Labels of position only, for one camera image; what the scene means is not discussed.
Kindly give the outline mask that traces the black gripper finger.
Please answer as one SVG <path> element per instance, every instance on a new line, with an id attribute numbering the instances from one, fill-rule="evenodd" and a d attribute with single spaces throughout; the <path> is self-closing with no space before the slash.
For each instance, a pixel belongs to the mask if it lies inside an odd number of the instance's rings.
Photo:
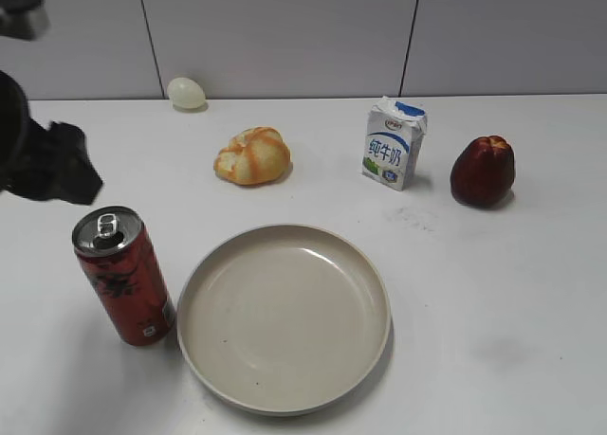
<path id="1" fill-rule="evenodd" d="M 44 128 L 34 120 L 29 122 L 25 148 L 18 157 L 19 196 L 90 206 L 102 185 L 79 127 L 51 122 Z"/>

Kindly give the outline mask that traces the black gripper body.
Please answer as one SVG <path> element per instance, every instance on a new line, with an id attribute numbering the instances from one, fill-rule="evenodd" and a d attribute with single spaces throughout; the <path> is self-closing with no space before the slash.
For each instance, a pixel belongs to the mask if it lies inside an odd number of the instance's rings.
<path id="1" fill-rule="evenodd" d="M 18 178 L 17 163 L 28 137 L 28 99 L 21 86 L 1 72 L 1 190 L 27 193 L 27 185 Z"/>

